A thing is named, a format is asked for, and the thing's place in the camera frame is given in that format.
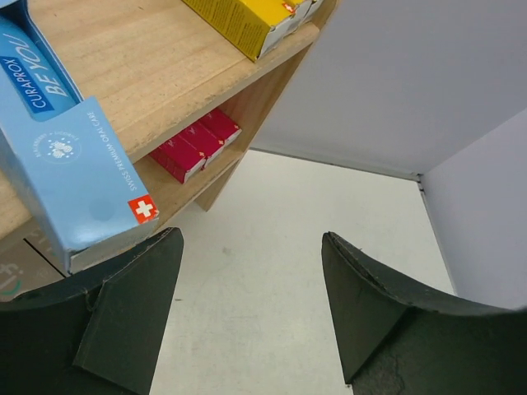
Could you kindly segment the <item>blue toothpaste box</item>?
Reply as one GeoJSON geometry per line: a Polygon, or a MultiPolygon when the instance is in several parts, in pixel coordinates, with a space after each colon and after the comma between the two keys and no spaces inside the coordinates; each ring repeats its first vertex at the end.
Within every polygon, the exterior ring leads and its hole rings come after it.
{"type": "Polygon", "coordinates": [[[159,211],[99,102],[82,96],[25,1],[1,4],[1,168],[69,273],[156,227],[159,211]]]}

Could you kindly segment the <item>yellow toothpaste box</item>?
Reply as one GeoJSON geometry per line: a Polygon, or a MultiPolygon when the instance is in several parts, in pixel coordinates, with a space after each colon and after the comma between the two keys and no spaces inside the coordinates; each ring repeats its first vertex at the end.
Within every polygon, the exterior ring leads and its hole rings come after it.
{"type": "Polygon", "coordinates": [[[306,18],[306,15],[311,7],[311,0],[289,0],[289,6],[293,9],[293,22],[291,27],[293,29],[299,27],[306,18]]]}
{"type": "Polygon", "coordinates": [[[253,62],[287,35],[295,15],[284,1],[185,0],[184,3],[253,62]]]}
{"type": "Polygon", "coordinates": [[[308,14],[312,15],[314,12],[316,12],[322,5],[323,1],[324,0],[312,0],[308,14]]]}

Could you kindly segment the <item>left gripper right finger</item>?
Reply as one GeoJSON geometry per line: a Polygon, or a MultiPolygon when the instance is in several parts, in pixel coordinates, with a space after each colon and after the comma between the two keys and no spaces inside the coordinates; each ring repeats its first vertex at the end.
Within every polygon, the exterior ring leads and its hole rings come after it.
{"type": "Polygon", "coordinates": [[[345,383],[355,394],[523,394],[526,312],[447,294],[322,239],[345,383]]]}

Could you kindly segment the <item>pink toothpaste box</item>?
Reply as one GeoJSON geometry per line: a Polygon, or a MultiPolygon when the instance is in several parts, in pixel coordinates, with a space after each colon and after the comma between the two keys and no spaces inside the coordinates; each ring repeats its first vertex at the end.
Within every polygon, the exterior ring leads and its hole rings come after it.
{"type": "Polygon", "coordinates": [[[242,132],[240,126],[220,109],[206,113],[199,122],[218,137],[224,146],[230,145],[242,132]]]}
{"type": "Polygon", "coordinates": [[[204,157],[205,163],[202,166],[203,169],[216,159],[225,148],[223,140],[213,134],[211,130],[199,121],[192,123],[180,131],[179,136],[204,157]]]}
{"type": "Polygon", "coordinates": [[[185,184],[206,163],[205,155],[180,135],[158,146],[150,157],[181,184],[185,184]]]}

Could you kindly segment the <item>yellow toothpaste box front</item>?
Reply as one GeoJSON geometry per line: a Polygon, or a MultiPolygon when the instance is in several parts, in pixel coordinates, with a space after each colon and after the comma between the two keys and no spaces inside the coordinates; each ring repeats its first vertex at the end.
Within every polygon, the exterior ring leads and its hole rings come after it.
{"type": "Polygon", "coordinates": [[[314,12],[316,12],[322,5],[323,1],[324,0],[312,0],[308,14],[312,15],[314,12]]]}

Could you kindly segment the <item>wooden two-tier shelf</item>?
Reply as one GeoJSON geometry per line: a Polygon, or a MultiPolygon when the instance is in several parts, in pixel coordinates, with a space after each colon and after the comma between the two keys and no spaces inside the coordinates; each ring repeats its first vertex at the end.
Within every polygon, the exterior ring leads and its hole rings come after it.
{"type": "Polygon", "coordinates": [[[211,208],[337,8],[323,2],[309,23],[252,62],[181,1],[29,4],[81,92],[100,102],[159,209],[160,225],[191,202],[211,208]],[[215,108],[242,133],[180,184],[150,152],[215,108]]]}

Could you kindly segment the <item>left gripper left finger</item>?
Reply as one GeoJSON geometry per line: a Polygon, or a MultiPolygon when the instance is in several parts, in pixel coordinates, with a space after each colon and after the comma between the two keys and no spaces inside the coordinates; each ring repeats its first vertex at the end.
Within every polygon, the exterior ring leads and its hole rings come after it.
{"type": "Polygon", "coordinates": [[[169,227],[2,303],[2,393],[149,393],[183,251],[169,227]]]}

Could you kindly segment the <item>silver toothpaste box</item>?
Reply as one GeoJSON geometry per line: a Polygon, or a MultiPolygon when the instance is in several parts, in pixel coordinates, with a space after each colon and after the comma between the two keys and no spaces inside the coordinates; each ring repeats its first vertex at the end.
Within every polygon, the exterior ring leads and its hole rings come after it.
{"type": "Polygon", "coordinates": [[[69,277],[64,265],[59,261],[58,256],[55,254],[50,241],[40,228],[32,230],[25,237],[25,241],[55,270],[60,272],[63,277],[69,277]]]}
{"type": "Polygon", "coordinates": [[[2,302],[62,279],[63,275],[24,239],[1,253],[2,302]]]}

